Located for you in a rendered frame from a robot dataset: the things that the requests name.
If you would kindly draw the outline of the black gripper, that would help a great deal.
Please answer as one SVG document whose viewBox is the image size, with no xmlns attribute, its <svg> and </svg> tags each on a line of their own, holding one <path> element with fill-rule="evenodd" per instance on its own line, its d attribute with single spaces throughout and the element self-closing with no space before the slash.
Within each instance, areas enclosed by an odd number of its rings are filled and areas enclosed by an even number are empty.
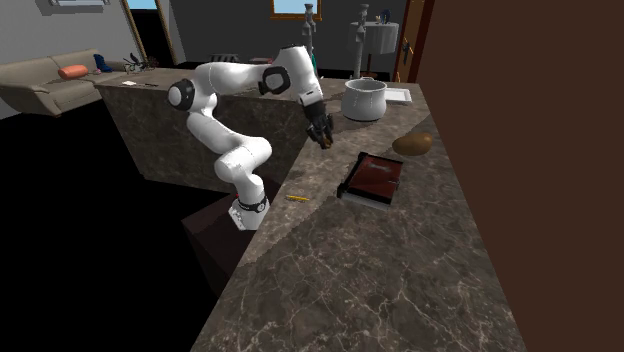
<svg viewBox="0 0 624 352">
<path fill-rule="evenodd" d="M 333 144 L 333 118 L 326 110 L 325 102 L 320 100 L 303 107 L 305 117 L 310 121 L 306 133 L 321 147 L 330 148 Z"/>
</svg>

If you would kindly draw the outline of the wooden framed doorway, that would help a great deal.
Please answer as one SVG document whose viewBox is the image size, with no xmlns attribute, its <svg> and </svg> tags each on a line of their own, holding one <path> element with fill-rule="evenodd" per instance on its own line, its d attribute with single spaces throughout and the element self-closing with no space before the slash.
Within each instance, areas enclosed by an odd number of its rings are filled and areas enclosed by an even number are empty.
<svg viewBox="0 0 624 352">
<path fill-rule="evenodd" d="M 120 0 L 143 61 L 161 68 L 178 63 L 170 34 L 169 0 Z"/>
</svg>

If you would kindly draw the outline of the beige sofa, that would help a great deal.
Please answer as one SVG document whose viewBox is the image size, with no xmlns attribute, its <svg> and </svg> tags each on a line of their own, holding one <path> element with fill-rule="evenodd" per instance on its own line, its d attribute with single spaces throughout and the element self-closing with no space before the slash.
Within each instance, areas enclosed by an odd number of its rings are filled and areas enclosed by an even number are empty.
<svg viewBox="0 0 624 352">
<path fill-rule="evenodd" d="M 97 49 L 75 51 L 19 62 L 0 64 L 0 98 L 20 113 L 59 116 L 101 100 L 95 85 L 126 74 L 122 61 L 105 59 L 113 69 L 95 74 Z M 69 65 L 84 65 L 90 73 L 63 80 L 57 71 Z"/>
</svg>

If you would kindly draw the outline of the orange cushion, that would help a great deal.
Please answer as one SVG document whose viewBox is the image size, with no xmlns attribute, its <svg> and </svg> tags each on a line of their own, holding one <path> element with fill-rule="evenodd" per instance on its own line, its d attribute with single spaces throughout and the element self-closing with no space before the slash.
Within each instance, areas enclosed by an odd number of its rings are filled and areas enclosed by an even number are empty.
<svg viewBox="0 0 624 352">
<path fill-rule="evenodd" d="M 63 80 L 73 80 L 88 75 L 90 70 L 84 65 L 69 65 L 59 68 L 57 73 Z"/>
</svg>

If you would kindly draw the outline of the round table with white cloth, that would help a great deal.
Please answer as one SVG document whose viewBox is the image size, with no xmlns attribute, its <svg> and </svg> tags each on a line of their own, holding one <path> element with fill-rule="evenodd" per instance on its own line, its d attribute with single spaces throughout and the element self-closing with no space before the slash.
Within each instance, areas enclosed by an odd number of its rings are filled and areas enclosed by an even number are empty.
<svg viewBox="0 0 624 352">
<path fill-rule="evenodd" d="M 350 24 L 347 41 L 347 48 L 353 56 L 353 69 L 355 61 L 356 26 L 357 22 L 352 22 Z M 399 38 L 399 24 L 392 22 L 377 23 L 366 21 L 365 28 L 365 45 L 362 54 L 360 77 L 361 75 L 364 75 L 364 77 L 374 78 L 375 75 L 371 73 L 372 55 L 389 54 L 396 51 L 397 39 Z"/>
</svg>

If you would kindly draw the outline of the brown wooden door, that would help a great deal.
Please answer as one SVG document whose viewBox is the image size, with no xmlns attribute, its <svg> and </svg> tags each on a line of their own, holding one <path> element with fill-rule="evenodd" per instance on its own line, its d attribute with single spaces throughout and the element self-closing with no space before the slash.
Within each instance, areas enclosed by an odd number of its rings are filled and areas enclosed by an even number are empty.
<svg viewBox="0 0 624 352">
<path fill-rule="evenodd" d="M 436 0 L 406 0 L 392 80 L 415 83 Z"/>
</svg>

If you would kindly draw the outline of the brown potato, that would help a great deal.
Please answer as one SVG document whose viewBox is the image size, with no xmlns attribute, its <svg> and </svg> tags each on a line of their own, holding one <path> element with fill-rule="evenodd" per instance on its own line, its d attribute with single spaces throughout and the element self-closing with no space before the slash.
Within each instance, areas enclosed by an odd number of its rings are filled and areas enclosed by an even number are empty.
<svg viewBox="0 0 624 352">
<path fill-rule="evenodd" d="M 420 156 L 428 153 L 433 144 L 433 137 L 426 132 L 410 133 L 397 138 L 392 149 L 403 156 Z"/>
</svg>

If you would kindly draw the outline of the dark red book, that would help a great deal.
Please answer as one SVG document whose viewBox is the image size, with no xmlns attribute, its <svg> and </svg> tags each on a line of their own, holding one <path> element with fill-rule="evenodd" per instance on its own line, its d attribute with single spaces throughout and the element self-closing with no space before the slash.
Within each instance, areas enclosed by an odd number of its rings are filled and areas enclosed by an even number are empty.
<svg viewBox="0 0 624 352">
<path fill-rule="evenodd" d="M 401 161 L 360 152 L 336 197 L 387 211 L 400 185 Z"/>
</svg>

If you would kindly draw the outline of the window with wooden frame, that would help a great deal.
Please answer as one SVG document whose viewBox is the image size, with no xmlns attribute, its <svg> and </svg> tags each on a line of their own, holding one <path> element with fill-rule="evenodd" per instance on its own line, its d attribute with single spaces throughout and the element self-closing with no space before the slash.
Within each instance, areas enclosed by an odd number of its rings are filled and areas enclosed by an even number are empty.
<svg viewBox="0 0 624 352">
<path fill-rule="evenodd" d="M 314 21 L 322 19 L 323 0 L 270 0 L 271 20 L 303 20 L 308 9 Z"/>
</svg>

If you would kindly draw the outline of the white cooking pot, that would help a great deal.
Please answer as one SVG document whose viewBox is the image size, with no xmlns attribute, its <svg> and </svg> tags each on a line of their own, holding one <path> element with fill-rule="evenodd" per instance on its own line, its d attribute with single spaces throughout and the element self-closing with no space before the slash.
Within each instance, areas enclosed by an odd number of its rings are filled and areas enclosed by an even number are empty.
<svg viewBox="0 0 624 352">
<path fill-rule="evenodd" d="M 360 122 L 371 122 L 381 119 L 387 108 L 386 88 L 386 83 L 371 77 L 347 81 L 341 100 L 343 115 L 350 120 Z"/>
</svg>

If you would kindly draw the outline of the dark robot stand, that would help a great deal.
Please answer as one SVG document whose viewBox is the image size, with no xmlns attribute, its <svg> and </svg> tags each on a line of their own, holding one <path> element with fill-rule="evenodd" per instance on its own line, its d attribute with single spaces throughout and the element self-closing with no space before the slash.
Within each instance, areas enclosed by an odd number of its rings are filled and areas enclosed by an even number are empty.
<svg viewBox="0 0 624 352">
<path fill-rule="evenodd" d="M 228 210 L 234 200 L 235 195 L 230 194 L 182 220 L 210 289 L 217 297 L 255 234 L 255 230 L 239 230 L 231 219 Z"/>
</svg>

